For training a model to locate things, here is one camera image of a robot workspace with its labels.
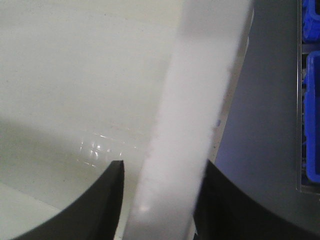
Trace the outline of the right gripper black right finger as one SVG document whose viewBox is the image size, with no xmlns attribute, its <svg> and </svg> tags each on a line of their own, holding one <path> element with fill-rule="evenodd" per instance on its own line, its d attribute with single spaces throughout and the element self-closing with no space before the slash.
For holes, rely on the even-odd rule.
<svg viewBox="0 0 320 240">
<path fill-rule="evenodd" d="M 318 240 L 255 202 L 211 162 L 194 210 L 196 240 Z"/>
</svg>

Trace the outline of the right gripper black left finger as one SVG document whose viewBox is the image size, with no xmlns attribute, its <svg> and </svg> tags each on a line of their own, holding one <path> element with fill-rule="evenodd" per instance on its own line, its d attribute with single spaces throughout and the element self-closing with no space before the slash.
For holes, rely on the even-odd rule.
<svg viewBox="0 0 320 240">
<path fill-rule="evenodd" d="M 9 190 L 10 240 L 112 240 L 124 196 L 123 161 L 112 161 L 75 201 L 59 211 L 30 195 Z"/>
</svg>

